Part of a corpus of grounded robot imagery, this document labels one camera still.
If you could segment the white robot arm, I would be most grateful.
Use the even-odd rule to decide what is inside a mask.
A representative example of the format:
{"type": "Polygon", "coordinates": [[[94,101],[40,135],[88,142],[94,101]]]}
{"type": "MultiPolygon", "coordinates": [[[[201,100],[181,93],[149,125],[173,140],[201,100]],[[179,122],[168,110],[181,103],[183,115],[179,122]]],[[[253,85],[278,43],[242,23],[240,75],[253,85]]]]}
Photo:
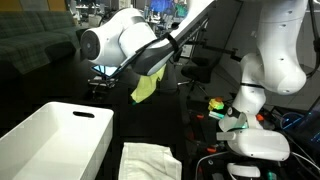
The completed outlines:
{"type": "MultiPolygon", "coordinates": [[[[87,60],[111,68],[113,78],[125,68],[143,76],[159,71],[183,46],[216,0],[187,0],[187,15],[173,30],[156,36],[136,8],[118,10],[100,27],[81,35],[87,60]]],[[[255,2],[259,11],[254,31],[237,43],[241,52],[240,88],[219,128],[228,132],[244,128],[260,130],[258,111],[267,91],[291,95],[300,91],[307,74],[298,60],[297,41],[305,14],[313,0],[242,0],[255,2]]]]}

